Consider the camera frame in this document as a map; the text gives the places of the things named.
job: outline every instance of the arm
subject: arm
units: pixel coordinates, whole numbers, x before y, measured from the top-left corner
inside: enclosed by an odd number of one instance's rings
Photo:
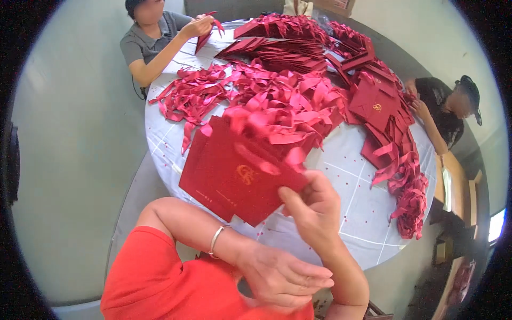
[[[215,232],[223,224],[200,208],[176,198],[162,198],[147,205],[140,214],[136,226],[150,226],[202,252],[210,251]],[[224,229],[215,243],[215,255],[235,266],[241,252],[250,248],[254,240],[231,228]]]
[[[421,100],[414,100],[411,105],[411,109],[421,120],[423,120],[423,126],[425,128],[426,134],[434,145],[436,153],[440,156],[447,153],[449,151],[448,145],[439,133],[439,130],[437,130],[436,123],[434,122],[434,119],[432,118],[432,115],[430,114],[429,108],[426,106],[426,104]]]
[[[211,240],[222,225],[200,208],[169,197],[148,204],[136,226],[153,227],[173,241],[209,252]],[[279,306],[284,312],[304,306],[315,292],[334,285],[328,269],[264,246],[231,228],[220,232],[214,254],[240,270],[260,302]]]
[[[407,80],[404,85],[407,93],[414,94],[419,99],[418,89],[416,88],[416,79]]]
[[[192,20],[192,22],[184,26],[174,39],[147,65],[144,63],[143,59],[138,59],[130,63],[128,68],[135,80],[137,80],[141,86],[148,87],[151,82],[160,76],[162,71],[169,65],[188,40],[210,32],[211,23],[213,21],[214,18],[211,16]]]
[[[423,120],[423,124],[425,127],[426,134],[429,136],[430,141],[434,145],[436,153],[440,156],[447,153],[449,151],[448,145],[446,144],[443,137],[441,137],[439,130],[437,130],[437,126],[434,123],[434,119],[432,118],[430,113],[429,116]]]
[[[318,254],[324,267],[332,271],[334,280],[333,303],[326,319],[362,319],[370,300],[368,281],[341,238],[337,238],[331,250]]]
[[[334,301],[326,319],[362,319],[370,289],[363,271],[339,237],[339,196],[322,172],[309,170],[305,176],[309,185],[301,195],[286,187],[279,192],[286,214],[295,219],[301,238],[333,273]]]

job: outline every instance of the woman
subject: woman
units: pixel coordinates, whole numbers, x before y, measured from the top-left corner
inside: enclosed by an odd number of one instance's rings
[[[412,79],[405,83],[405,88],[407,93],[416,95],[411,109],[423,121],[440,156],[447,153],[464,133],[462,119],[475,115],[478,124],[482,125],[478,109],[480,94],[466,75],[455,81],[453,90],[437,78]]]
[[[105,319],[311,320],[312,295],[329,287],[334,300],[327,320],[362,319],[368,282],[339,237],[339,196],[321,172],[305,176],[309,185],[301,195],[286,187],[279,195],[323,267],[222,228],[196,206],[163,198],[142,211],[112,264],[101,298]],[[201,256],[182,263],[176,241]],[[242,277],[254,299],[238,291]]]
[[[163,10],[164,0],[126,0],[133,26],[121,40],[126,64],[142,87],[149,87],[191,38],[207,34],[212,16],[189,16]]]

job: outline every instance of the black cord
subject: black cord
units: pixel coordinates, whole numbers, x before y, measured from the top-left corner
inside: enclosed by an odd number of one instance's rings
[[[137,95],[137,97],[139,99],[141,99],[141,100],[146,100],[147,99],[147,95],[146,95],[146,91],[144,91],[144,88],[140,88],[140,93],[142,93],[142,98],[137,93],[137,89],[135,89],[135,82],[133,80],[133,75],[132,75],[132,85],[133,85],[133,91],[135,91],[135,94]]]

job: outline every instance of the silver bangle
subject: silver bangle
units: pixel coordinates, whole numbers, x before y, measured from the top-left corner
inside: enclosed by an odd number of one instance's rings
[[[219,237],[219,234],[221,233],[222,230],[224,230],[224,228],[231,228],[233,229],[233,227],[231,226],[222,226],[219,228],[219,230],[217,230],[217,232],[215,232],[215,235],[213,237],[213,239],[211,240],[211,244],[210,244],[210,251],[208,252],[208,254],[210,255],[210,257],[214,258],[214,259],[218,259],[218,257],[216,257],[214,255],[214,246],[215,246],[215,242],[217,241],[217,238]]]

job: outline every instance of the gold foil emblem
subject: gold foil emblem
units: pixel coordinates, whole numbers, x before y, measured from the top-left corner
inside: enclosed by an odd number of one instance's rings
[[[251,185],[254,181],[254,170],[246,165],[239,165],[237,167],[237,173],[242,181],[247,185]]]

